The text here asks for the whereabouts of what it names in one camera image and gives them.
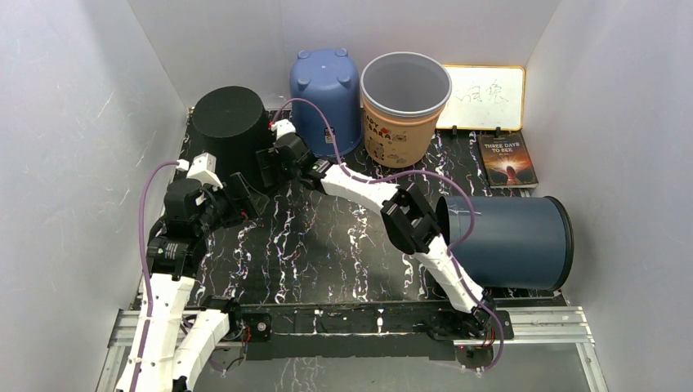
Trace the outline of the black ribbed plastic bucket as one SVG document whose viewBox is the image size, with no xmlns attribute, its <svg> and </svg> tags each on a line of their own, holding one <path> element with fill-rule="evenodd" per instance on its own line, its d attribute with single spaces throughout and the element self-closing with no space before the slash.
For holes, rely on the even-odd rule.
<svg viewBox="0 0 693 392">
<path fill-rule="evenodd" d="M 204 152 L 216 157 L 216 174 L 226 182 L 241 174 L 256 190 L 266 192 L 256 152 L 275 141 L 260 96 L 241 86 L 220 87 L 194 106 L 192 126 L 202 137 Z"/>
</svg>

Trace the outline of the large dark blue bucket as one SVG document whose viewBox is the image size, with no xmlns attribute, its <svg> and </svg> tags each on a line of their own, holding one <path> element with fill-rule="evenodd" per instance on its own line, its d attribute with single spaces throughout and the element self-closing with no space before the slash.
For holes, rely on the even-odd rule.
<svg viewBox="0 0 693 392">
<path fill-rule="evenodd" d="M 455 258 L 481 286 L 554 291 L 569 277 L 573 230 L 554 197 L 443 196 L 436 214 Z"/>
</svg>

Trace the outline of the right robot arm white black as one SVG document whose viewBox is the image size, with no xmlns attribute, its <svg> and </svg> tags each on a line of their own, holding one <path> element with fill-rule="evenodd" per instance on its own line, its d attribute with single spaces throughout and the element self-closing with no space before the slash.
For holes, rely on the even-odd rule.
<svg viewBox="0 0 693 392">
<path fill-rule="evenodd" d="M 317 158 L 294 132 L 280 136 L 256 156 L 267 183 L 298 180 L 308 189 L 379 213 L 392 245 L 418 260 L 461 313 L 463 337 L 494 337 L 504 342 L 504 323 L 495 313 L 493 300 L 450 250 L 437 215 L 419 187 L 397 185 L 392 177 L 374 179 L 342 161 Z"/>
</svg>

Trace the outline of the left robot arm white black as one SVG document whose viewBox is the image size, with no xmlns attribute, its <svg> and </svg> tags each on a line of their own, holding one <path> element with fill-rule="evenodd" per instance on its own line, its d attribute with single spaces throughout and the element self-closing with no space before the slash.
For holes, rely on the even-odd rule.
<svg viewBox="0 0 693 392">
<path fill-rule="evenodd" d="M 216 230 L 257 216 L 265 202 L 239 174 L 220 182 L 210 171 L 169 184 L 163 214 L 142 235 L 144 295 L 117 391 L 192 391 L 222 339 L 243 332 L 234 299 L 210 300 L 180 337 L 185 307 Z"/>
</svg>

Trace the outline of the light blue plastic bucket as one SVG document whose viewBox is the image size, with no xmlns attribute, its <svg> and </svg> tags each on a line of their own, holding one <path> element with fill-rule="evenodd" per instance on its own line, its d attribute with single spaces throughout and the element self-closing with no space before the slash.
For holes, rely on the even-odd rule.
<svg viewBox="0 0 693 392">
<path fill-rule="evenodd" d="M 292 122 L 319 156 L 350 153 L 363 137 L 358 69 L 345 48 L 300 51 L 289 74 Z"/>
</svg>

